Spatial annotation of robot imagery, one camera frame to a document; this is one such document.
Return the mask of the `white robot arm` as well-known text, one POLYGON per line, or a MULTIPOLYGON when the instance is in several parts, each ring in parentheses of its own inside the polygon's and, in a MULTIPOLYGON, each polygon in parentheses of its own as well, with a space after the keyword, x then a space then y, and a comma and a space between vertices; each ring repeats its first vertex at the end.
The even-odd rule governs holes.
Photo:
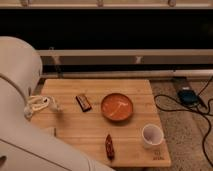
POLYGON ((114 171, 31 124, 24 112, 42 74, 27 42, 0 36, 0 171, 114 171))

